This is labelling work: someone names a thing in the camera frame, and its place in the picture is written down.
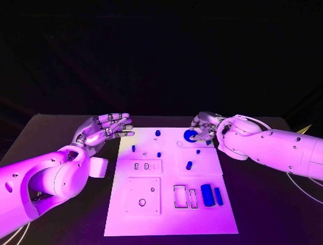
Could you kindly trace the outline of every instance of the blue block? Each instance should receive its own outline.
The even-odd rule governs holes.
[[[211,207],[215,205],[213,195],[211,191],[211,185],[200,185],[202,196],[203,196],[203,206]]]
[[[196,140],[190,140],[189,137],[198,135],[198,132],[195,130],[186,130],[183,137],[187,142],[196,142]]]
[[[192,164],[193,164],[193,163],[189,161],[189,162],[187,162],[187,166],[186,166],[186,170],[190,170]]]
[[[222,195],[221,195],[221,190],[219,190],[219,188],[215,188],[213,191],[215,191],[215,196],[216,196],[218,204],[219,204],[219,205],[224,205],[224,202],[222,202]]]

